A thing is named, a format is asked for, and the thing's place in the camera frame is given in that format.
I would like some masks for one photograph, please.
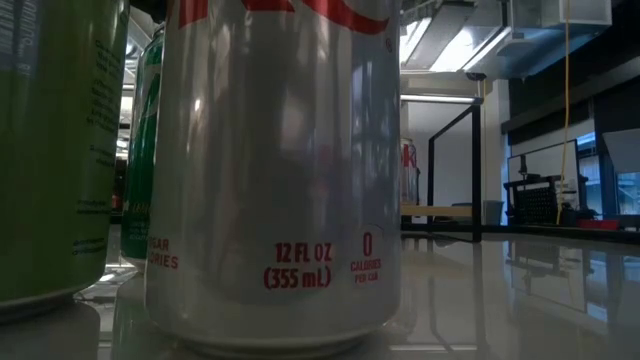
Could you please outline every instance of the black metal frame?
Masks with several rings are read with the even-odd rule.
[[[472,241],[482,240],[482,138],[481,138],[481,113],[482,104],[470,105],[465,111],[438,131],[429,139],[429,160],[427,171],[427,206],[433,206],[434,197],[434,172],[435,172],[435,148],[436,140],[449,129],[471,114],[471,232]],[[427,227],[420,225],[423,231],[435,231],[440,226],[433,224],[433,218],[427,218]]]

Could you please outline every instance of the green can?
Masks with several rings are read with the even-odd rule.
[[[0,0],[0,318],[104,272],[128,0]]]
[[[140,271],[147,258],[163,44],[164,27],[160,27],[140,55],[133,99],[120,250]]]

